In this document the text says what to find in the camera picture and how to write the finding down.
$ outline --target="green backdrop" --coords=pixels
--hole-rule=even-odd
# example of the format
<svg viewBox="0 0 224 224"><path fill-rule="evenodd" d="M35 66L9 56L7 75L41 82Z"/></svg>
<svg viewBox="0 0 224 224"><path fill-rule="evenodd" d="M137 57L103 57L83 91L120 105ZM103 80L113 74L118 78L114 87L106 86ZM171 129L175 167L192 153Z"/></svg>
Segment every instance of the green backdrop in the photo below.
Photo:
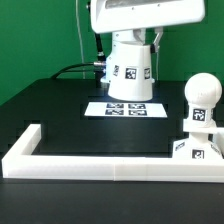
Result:
<svg viewBox="0 0 224 224"><path fill-rule="evenodd" d="M79 0L79 14L84 58L90 62L96 60L96 47L87 2ZM0 0L0 104L33 81L81 62L75 6L75 0ZM223 0L206 0L202 23L165 28L160 80L187 80L195 73L210 72L223 81L223 7ZM150 42L152 30L148 34ZM109 54L111 34L102 38Z"/></svg>

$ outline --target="white sphere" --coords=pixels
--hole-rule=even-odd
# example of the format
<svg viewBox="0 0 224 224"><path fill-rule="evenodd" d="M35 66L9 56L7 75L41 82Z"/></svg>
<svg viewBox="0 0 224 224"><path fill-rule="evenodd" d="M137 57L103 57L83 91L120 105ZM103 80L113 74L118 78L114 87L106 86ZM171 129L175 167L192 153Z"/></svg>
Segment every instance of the white sphere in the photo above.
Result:
<svg viewBox="0 0 224 224"><path fill-rule="evenodd" d="M221 95L221 83L209 73L194 75L185 86L185 96L189 104L214 108Z"/></svg>

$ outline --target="black table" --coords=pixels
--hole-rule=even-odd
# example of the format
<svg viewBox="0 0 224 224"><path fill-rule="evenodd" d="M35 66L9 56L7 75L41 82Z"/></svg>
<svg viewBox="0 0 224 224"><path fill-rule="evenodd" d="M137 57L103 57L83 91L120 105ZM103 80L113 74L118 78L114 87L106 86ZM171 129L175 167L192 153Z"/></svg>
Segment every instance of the black table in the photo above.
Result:
<svg viewBox="0 0 224 224"><path fill-rule="evenodd" d="M158 82L168 118L85 117L88 102L119 102L95 80L42 79L0 107L1 157L31 123L34 154L171 157L187 116L184 82ZM214 119L224 126L223 98ZM0 223L220 223L224 185L0 178Z"/></svg>

